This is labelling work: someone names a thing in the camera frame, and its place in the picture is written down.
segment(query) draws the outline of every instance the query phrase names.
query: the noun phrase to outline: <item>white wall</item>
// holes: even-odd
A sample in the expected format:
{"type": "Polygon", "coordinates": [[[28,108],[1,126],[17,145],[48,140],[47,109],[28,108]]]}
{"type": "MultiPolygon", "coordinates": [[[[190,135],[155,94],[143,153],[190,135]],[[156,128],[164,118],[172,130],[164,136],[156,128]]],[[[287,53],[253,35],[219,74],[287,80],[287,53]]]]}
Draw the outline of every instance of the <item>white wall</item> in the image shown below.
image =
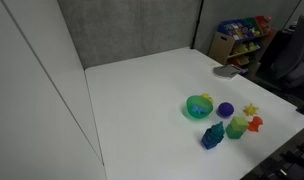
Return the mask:
{"type": "Polygon", "coordinates": [[[105,170],[0,2],[0,180],[105,180],[105,170]]]}
{"type": "Polygon", "coordinates": [[[4,2],[101,158],[84,71],[57,1],[4,2]]]}
{"type": "Polygon", "coordinates": [[[287,22],[285,28],[288,28],[290,25],[294,24],[294,22],[297,22],[300,15],[304,16],[304,0],[302,0],[301,3],[298,5],[293,15],[287,22]]]}

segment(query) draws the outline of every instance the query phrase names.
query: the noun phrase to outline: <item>yellow toy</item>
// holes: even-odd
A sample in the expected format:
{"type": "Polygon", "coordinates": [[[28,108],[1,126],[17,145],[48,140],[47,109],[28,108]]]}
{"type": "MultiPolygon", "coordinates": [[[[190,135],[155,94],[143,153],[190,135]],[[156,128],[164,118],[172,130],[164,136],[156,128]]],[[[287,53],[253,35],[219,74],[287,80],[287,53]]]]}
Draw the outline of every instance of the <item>yellow toy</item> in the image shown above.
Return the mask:
{"type": "Polygon", "coordinates": [[[213,99],[210,97],[209,94],[202,94],[201,96],[204,97],[205,99],[208,99],[213,104],[213,99]]]}
{"type": "Polygon", "coordinates": [[[258,107],[254,107],[253,104],[251,103],[250,106],[245,106],[243,112],[247,115],[247,116],[253,116],[253,115],[257,115],[257,110],[259,110],[258,107]]]}

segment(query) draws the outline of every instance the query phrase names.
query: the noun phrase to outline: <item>green toy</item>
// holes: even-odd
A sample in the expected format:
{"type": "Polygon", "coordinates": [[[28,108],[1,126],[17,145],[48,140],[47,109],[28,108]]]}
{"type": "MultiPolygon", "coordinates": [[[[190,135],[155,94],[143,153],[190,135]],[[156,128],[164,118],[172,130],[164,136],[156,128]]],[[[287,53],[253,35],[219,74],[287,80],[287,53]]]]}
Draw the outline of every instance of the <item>green toy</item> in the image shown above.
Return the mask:
{"type": "Polygon", "coordinates": [[[257,47],[254,45],[254,42],[249,43],[249,51],[255,51],[257,47]]]}
{"type": "Polygon", "coordinates": [[[240,45],[236,46],[235,48],[236,48],[236,50],[237,50],[238,52],[240,52],[240,53],[248,52],[248,51],[249,51],[249,49],[246,48],[246,45],[245,45],[245,44],[240,44],[240,45]]]}
{"type": "Polygon", "coordinates": [[[189,97],[186,101],[186,107],[189,114],[196,119],[205,118],[213,110],[211,101],[202,96],[189,97]]]}
{"type": "Polygon", "coordinates": [[[225,132],[230,139],[240,139],[248,127],[249,123],[244,117],[234,116],[225,132]]]}
{"type": "Polygon", "coordinates": [[[231,124],[229,124],[228,127],[226,127],[225,132],[230,139],[240,139],[241,136],[243,135],[243,132],[234,131],[231,124]]]}

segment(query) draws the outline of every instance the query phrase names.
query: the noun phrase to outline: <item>teal bowl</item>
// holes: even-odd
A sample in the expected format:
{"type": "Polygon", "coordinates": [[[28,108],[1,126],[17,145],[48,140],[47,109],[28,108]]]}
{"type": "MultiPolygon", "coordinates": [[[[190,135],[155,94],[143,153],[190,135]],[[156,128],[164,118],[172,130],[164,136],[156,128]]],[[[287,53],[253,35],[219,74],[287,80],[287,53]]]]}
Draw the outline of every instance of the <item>teal bowl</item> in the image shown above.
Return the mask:
{"type": "Polygon", "coordinates": [[[189,97],[186,101],[186,107],[189,114],[196,119],[205,118],[213,111],[211,101],[202,96],[189,97]]]}

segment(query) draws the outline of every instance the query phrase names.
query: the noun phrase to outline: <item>white table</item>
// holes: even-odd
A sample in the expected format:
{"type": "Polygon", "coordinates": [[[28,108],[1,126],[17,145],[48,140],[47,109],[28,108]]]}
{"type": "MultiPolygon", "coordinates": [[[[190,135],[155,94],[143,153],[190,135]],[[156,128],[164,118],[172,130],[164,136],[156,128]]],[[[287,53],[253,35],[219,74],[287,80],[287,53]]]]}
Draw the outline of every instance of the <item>white table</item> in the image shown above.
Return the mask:
{"type": "Polygon", "coordinates": [[[219,64],[196,50],[177,49],[86,70],[108,180],[240,179],[304,128],[295,106],[241,76],[215,77],[219,64]],[[202,121],[181,112],[191,95],[209,93],[215,108],[228,101],[234,115],[245,105],[260,108],[260,132],[240,140],[226,135],[217,147],[200,145],[205,130],[222,120],[202,121]]]}

